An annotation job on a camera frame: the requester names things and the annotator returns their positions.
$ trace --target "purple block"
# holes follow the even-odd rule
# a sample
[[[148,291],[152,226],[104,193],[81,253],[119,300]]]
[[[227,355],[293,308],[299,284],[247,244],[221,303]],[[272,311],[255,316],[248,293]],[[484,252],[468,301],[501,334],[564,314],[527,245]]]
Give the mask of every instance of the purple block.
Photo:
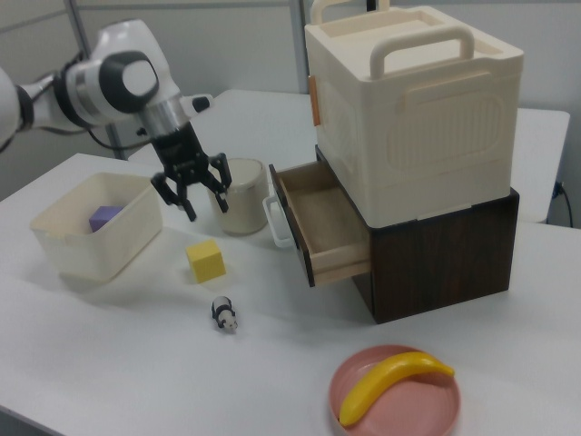
[[[101,206],[97,209],[93,216],[89,218],[89,224],[93,232],[109,223],[122,209],[122,206]]]

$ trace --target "open drawer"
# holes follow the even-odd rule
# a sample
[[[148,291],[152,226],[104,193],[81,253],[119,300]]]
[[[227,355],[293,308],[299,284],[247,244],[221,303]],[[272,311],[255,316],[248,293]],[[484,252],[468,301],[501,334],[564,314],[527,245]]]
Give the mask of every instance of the open drawer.
[[[368,229],[329,168],[316,162],[270,169],[310,286],[369,273]]]

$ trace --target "dark wooden cabinet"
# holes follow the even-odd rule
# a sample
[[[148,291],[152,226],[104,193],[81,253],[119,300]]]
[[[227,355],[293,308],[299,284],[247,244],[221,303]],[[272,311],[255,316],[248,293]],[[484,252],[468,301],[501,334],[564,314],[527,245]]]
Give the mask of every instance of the dark wooden cabinet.
[[[369,228],[324,156],[277,173],[275,191],[311,286],[352,277],[376,322],[508,289],[518,193],[421,221]]]

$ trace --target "white storage box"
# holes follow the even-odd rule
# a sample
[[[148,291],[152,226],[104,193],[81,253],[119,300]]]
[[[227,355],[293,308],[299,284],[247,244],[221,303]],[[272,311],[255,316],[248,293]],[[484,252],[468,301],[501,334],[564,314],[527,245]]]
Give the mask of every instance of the white storage box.
[[[93,233],[89,218],[100,206],[123,209]],[[40,213],[30,226],[59,272],[107,281],[162,229],[162,213],[149,178],[98,173]]]
[[[313,111],[366,224],[509,195],[522,51],[431,7],[322,24],[335,3],[316,0],[305,27]]]

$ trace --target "small panda toy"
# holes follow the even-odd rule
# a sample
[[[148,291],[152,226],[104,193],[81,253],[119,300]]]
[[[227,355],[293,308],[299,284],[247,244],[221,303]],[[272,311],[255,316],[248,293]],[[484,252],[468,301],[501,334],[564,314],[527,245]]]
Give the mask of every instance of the small panda toy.
[[[212,318],[218,327],[229,332],[234,332],[238,323],[236,322],[236,312],[232,308],[232,302],[228,297],[217,297],[212,303]]]

